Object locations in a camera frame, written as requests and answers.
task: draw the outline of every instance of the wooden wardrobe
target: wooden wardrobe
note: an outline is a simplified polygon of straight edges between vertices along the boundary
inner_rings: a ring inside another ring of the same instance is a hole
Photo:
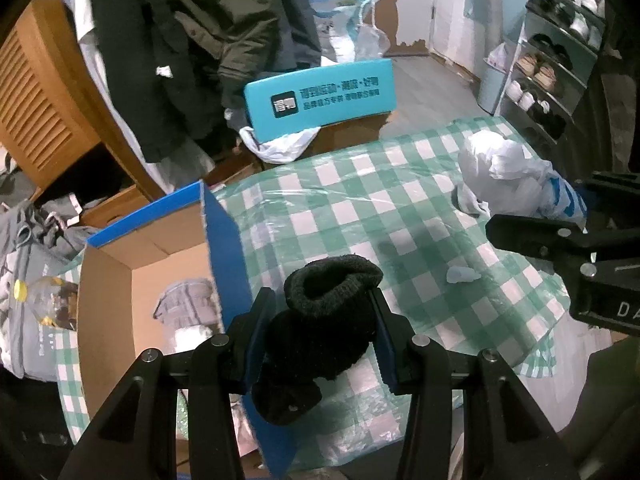
[[[0,144],[38,187],[35,200],[100,143],[134,184],[87,212],[97,227],[164,193],[91,80],[62,1],[32,0],[0,47]]]

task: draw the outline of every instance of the black knit fabric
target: black knit fabric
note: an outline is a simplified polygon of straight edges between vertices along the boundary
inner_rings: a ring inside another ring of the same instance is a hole
[[[376,334],[368,291],[381,280],[378,266],[356,254],[311,262],[286,279],[288,309],[267,328],[269,368],[252,390],[265,420],[289,424],[306,413],[321,399],[313,380],[334,380],[366,352]]]

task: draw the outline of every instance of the brown patch on door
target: brown patch on door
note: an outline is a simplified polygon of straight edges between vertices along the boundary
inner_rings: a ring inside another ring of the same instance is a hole
[[[371,12],[367,14],[364,21],[371,23]],[[391,47],[386,51],[386,56],[397,54],[424,56],[429,53],[426,40],[417,40],[410,45],[404,41],[398,44],[398,0],[378,0],[376,2],[376,27],[384,31],[391,43]]]

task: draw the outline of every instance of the wooden floor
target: wooden floor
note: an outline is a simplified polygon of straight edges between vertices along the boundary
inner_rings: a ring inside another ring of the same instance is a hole
[[[446,126],[459,118],[487,115],[476,103],[474,84],[431,57],[395,57],[398,112],[382,139]]]

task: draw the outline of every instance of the black logo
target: black logo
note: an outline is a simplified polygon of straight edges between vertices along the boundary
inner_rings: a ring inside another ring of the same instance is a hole
[[[276,119],[298,113],[298,103],[295,92],[284,92],[284,94],[272,95],[271,106]]]

